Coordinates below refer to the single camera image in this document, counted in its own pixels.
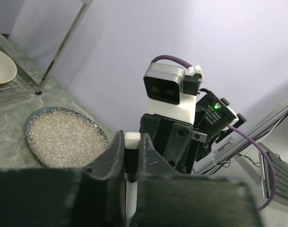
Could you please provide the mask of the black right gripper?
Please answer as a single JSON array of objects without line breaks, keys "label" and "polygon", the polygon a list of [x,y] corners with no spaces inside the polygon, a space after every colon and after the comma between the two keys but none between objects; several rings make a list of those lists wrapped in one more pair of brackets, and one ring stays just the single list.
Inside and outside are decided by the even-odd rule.
[{"label": "black right gripper", "polygon": [[147,133],[155,150],[181,173],[191,173],[194,162],[211,152],[232,131],[246,122],[241,114],[229,108],[226,99],[207,92],[196,104],[195,120],[191,126],[159,114],[145,114],[141,118],[140,132]]}]

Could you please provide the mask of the steel dish rack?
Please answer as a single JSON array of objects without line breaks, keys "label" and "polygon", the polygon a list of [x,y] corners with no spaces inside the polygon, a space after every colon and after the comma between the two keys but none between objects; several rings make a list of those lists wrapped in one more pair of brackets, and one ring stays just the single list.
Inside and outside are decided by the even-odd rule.
[{"label": "steel dish rack", "polygon": [[17,75],[0,88],[0,105],[41,96],[62,54],[93,2],[25,0],[12,32],[0,34],[0,51],[16,64]]}]

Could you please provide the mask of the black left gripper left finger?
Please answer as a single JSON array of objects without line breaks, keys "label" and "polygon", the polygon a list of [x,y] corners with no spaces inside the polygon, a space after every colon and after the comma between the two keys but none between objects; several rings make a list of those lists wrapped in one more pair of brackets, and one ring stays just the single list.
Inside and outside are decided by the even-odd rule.
[{"label": "black left gripper left finger", "polygon": [[97,180],[120,177],[124,174],[124,133],[117,131],[110,146],[93,162],[84,167]]}]

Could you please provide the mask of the small white bowl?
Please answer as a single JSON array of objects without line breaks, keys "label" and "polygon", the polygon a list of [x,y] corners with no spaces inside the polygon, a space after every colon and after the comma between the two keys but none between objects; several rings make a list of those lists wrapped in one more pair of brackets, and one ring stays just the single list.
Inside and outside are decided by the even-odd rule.
[{"label": "small white bowl", "polygon": [[17,75],[15,62],[0,51],[0,88],[10,83]]}]

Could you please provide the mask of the black pen cap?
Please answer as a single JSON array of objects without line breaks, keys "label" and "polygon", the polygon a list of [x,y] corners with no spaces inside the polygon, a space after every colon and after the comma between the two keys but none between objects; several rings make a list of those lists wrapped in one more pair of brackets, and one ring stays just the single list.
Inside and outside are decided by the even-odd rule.
[{"label": "black pen cap", "polygon": [[127,181],[130,183],[137,181],[140,140],[140,132],[126,132],[124,135],[125,173],[127,174]]}]

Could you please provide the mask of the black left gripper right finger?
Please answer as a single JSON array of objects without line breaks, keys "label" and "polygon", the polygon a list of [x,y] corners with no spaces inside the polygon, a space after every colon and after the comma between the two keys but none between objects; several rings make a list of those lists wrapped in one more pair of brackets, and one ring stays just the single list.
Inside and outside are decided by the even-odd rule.
[{"label": "black left gripper right finger", "polygon": [[155,150],[147,133],[141,134],[138,175],[178,175],[179,173]]}]

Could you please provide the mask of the white marker black tip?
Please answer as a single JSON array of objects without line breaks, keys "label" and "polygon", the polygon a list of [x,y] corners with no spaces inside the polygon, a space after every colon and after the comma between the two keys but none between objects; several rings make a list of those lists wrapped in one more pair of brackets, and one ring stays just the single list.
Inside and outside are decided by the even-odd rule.
[{"label": "white marker black tip", "polygon": [[137,209],[138,182],[129,182],[126,184],[126,203],[125,217],[130,220]]}]

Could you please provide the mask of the speckled grey plate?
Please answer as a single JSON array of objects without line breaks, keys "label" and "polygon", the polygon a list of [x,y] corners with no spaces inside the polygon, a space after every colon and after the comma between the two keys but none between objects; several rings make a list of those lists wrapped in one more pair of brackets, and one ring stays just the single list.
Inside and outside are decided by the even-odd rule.
[{"label": "speckled grey plate", "polygon": [[110,144],[95,122],[64,107],[34,111],[26,122],[26,143],[49,168],[84,167]]}]

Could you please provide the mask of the grey keyboard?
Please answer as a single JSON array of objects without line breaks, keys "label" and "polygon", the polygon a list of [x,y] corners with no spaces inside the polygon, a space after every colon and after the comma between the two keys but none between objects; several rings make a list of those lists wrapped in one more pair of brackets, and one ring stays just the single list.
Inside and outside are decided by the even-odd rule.
[{"label": "grey keyboard", "polygon": [[265,199],[270,197],[273,191],[272,176],[275,175],[276,189],[273,201],[288,206],[288,163],[262,143],[259,142],[258,144],[263,148],[274,168],[272,171],[266,158],[262,154],[259,155],[263,197]]}]

